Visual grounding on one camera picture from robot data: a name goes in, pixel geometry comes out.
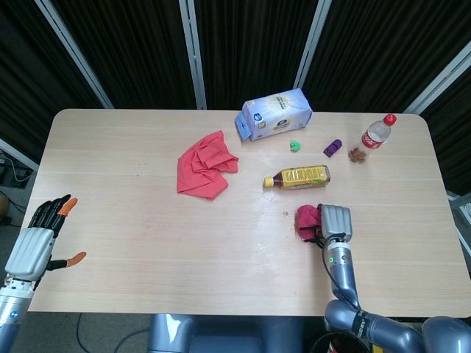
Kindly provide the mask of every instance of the orange fingertip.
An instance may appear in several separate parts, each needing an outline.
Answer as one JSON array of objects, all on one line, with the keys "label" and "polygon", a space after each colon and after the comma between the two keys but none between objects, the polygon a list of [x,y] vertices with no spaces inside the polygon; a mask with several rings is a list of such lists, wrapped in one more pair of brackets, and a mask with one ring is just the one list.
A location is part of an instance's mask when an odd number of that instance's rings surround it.
[{"label": "orange fingertip", "polygon": [[79,200],[74,197],[73,199],[68,200],[62,208],[59,210],[57,213],[58,215],[63,215],[64,217],[67,217],[68,213],[71,212],[71,209],[74,208],[74,206],[77,204]]},{"label": "orange fingertip", "polygon": [[71,259],[67,260],[67,266],[66,267],[71,267],[73,265],[76,265],[77,263],[82,261],[85,256],[87,256],[86,252],[79,252],[77,255],[75,255]]}]

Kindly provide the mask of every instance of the bottle cap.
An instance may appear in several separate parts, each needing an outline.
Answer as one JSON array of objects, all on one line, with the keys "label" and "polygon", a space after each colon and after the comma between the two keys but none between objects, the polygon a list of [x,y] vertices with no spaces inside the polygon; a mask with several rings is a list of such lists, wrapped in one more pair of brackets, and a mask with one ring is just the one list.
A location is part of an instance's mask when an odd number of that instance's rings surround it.
[{"label": "bottle cap", "polygon": [[397,118],[396,118],[396,115],[394,114],[388,114],[384,117],[383,121],[386,125],[394,125],[394,123],[396,122]]},{"label": "bottle cap", "polygon": [[273,178],[271,176],[268,176],[263,179],[263,186],[265,188],[273,188],[273,185],[275,184]]}]

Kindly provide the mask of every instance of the red bottle cap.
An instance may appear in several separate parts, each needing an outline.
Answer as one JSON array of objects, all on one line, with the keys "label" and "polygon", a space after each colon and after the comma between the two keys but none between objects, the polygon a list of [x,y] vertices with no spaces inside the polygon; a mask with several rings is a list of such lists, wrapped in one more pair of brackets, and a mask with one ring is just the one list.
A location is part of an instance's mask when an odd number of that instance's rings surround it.
[{"label": "red bottle cap", "polygon": [[394,125],[394,123],[396,122],[397,118],[396,118],[396,115],[394,114],[388,114],[384,117],[383,121],[386,125]]}]

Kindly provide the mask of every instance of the white carton box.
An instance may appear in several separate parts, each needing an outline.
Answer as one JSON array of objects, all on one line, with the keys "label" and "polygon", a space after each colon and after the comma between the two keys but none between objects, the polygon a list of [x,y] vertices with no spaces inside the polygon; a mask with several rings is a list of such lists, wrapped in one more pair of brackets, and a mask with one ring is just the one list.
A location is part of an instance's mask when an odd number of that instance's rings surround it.
[{"label": "white carton box", "polygon": [[299,88],[246,101],[235,117],[242,140],[252,141],[308,125],[312,109]]}]

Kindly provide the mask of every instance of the coca-cola bottle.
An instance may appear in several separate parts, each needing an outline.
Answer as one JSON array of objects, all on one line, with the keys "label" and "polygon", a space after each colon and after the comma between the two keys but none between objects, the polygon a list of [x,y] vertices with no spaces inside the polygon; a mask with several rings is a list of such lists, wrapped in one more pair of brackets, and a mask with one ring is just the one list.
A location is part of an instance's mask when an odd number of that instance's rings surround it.
[{"label": "coca-cola bottle", "polygon": [[367,131],[361,136],[361,142],[348,152],[348,157],[352,162],[362,163],[374,149],[386,141],[391,134],[391,126],[397,118],[394,114],[388,114],[383,120],[371,124]]}]

